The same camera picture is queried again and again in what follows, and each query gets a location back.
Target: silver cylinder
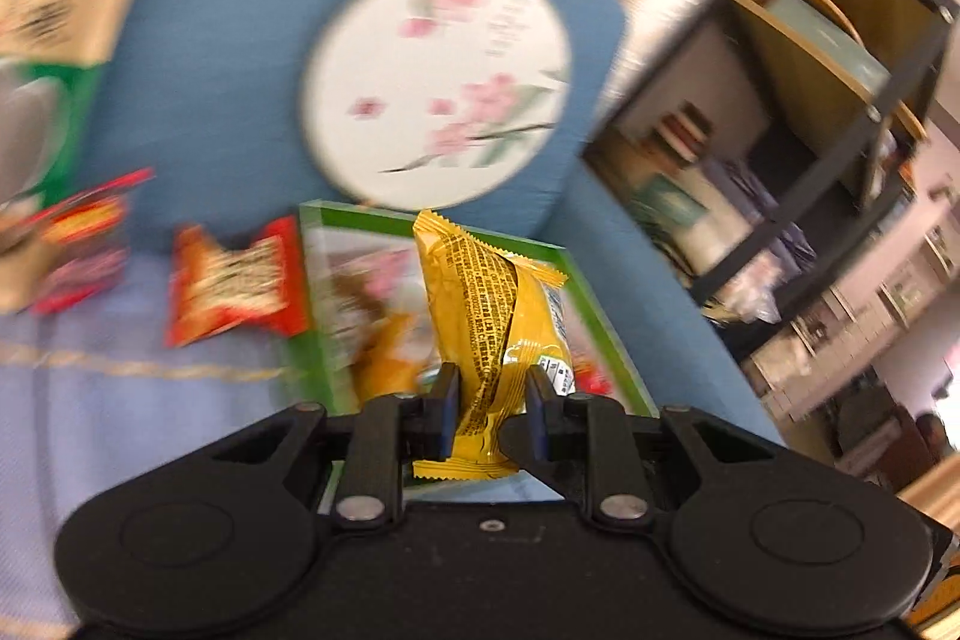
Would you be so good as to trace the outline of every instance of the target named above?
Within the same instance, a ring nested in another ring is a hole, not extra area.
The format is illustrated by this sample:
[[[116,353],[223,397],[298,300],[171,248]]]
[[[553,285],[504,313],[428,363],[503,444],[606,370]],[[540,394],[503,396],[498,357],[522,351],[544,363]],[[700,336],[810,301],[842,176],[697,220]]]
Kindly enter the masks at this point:
[[[709,1],[620,0],[627,17],[626,29],[597,102],[595,128],[616,111],[656,57],[675,42],[685,24]]]

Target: shelf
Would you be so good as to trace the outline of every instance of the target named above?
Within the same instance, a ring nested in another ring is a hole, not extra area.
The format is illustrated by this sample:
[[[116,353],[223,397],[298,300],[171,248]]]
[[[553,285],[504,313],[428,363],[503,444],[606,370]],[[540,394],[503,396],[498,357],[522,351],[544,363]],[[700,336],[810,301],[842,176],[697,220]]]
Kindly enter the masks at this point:
[[[880,301],[883,302],[883,306],[887,308],[890,316],[893,317],[893,319],[896,320],[899,325],[901,325],[901,328],[904,328],[904,330],[909,329],[910,321],[907,320],[906,313],[903,309],[901,309],[901,306],[896,303],[894,295],[891,294],[886,285],[881,285],[880,288],[877,289],[877,296],[880,297]]]
[[[850,321],[851,323],[856,323],[856,313],[851,309],[850,304],[848,304],[848,301],[846,300],[844,295],[842,295],[842,293],[840,292],[837,286],[830,286],[827,289],[827,293],[824,294],[824,299],[827,299],[827,295],[832,296],[836,300],[836,303],[840,306],[840,310],[843,311],[843,314],[844,316],[846,316],[848,321]],[[833,311],[833,312],[837,317],[840,317],[840,313],[837,313],[837,311]]]
[[[767,340],[779,333],[784,328],[784,323],[803,314],[806,308],[824,295],[824,292],[838,279],[843,270],[848,268],[851,259],[856,258],[861,252],[863,242],[867,242],[877,223],[883,215],[890,212],[892,206],[904,193],[904,181],[902,181],[899,173],[895,173],[889,179],[890,182],[884,187],[884,194],[880,196],[880,199],[877,199],[877,202],[870,205],[869,210],[856,215],[853,220],[842,223],[844,226],[842,237],[837,236],[837,224],[834,223],[834,240],[831,247],[821,250],[816,244],[813,245],[814,249],[818,251],[818,258],[816,266],[811,271],[795,277],[789,283],[776,289],[774,294],[776,307],[779,309],[784,322],[764,323],[754,321],[752,323],[731,324],[718,329],[727,349],[730,350],[731,355],[736,360],[744,360],[752,355]],[[848,196],[846,202],[851,204],[851,199]],[[800,223],[800,228],[803,228],[803,231],[808,233],[808,239],[811,239],[810,225],[806,222]]]
[[[810,340],[806,338],[806,335],[803,333],[803,329],[797,325],[797,321],[791,320],[790,326],[794,330],[794,333],[800,338],[800,342],[803,343],[803,347],[806,348],[806,352],[808,352],[811,357],[816,356],[817,352],[813,349],[813,345],[810,344]]]
[[[750,32],[790,129],[813,152],[823,155],[872,101],[872,95],[766,8],[751,0],[731,1]]]
[[[923,237],[923,243],[920,244],[920,256],[933,267],[937,274],[937,279],[946,285],[953,279],[953,263],[933,244],[929,236]]]
[[[817,163],[816,154],[783,122],[771,124],[746,157],[752,172],[778,202],[783,201],[800,177]],[[794,223],[821,255],[836,244],[837,228],[850,226],[859,215],[863,213],[857,210],[850,192],[837,182],[803,215],[797,215]]]

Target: plastic bag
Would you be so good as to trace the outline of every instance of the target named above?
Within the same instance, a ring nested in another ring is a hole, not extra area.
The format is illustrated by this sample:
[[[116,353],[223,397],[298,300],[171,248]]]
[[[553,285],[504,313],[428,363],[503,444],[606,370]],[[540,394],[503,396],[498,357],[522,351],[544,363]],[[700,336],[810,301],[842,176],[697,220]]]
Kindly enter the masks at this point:
[[[56,253],[37,290],[32,307],[37,314],[66,310],[120,282],[130,256],[126,223],[131,191],[153,176],[150,169],[131,172],[29,218]]]
[[[778,323],[774,289],[781,280],[781,265],[769,250],[761,250],[714,297],[744,323],[762,320]]]

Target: blue cushion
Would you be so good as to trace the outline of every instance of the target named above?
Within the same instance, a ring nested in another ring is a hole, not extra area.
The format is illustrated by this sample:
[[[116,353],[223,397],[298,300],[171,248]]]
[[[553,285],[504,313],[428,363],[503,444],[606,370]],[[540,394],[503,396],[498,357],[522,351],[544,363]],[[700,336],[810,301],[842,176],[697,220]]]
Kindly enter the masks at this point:
[[[296,391],[272,378],[280,345],[262,330],[165,348],[169,280],[169,258],[138,254],[112,292],[42,320],[0,316],[0,627],[16,616],[65,636],[75,617],[50,552],[67,515]]]
[[[538,239],[573,255],[658,405],[693,405],[782,442],[664,259],[583,164]]]
[[[155,166],[136,240],[169,247],[197,220],[248,234],[307,199],[342,199],[299,128],[299,81],[323,24],[345,0],[136,0],[107,70],[80,185]],[[563,120],[531,164],[453,220],[529,235],[563,189],[623,28],[616,0],[551,0],[573,50]]]

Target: orange snack package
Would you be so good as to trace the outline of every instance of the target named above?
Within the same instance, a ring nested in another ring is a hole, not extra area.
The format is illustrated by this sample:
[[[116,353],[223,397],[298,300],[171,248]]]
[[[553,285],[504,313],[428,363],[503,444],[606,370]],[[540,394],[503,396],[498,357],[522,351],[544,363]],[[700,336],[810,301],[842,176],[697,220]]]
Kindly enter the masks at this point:
[[[284,336],[305,332],[310,321],[296,220],[274,220],[246,250],[220,247],[197,225],[180,229],[170,293],[171,347],[244,323]]]

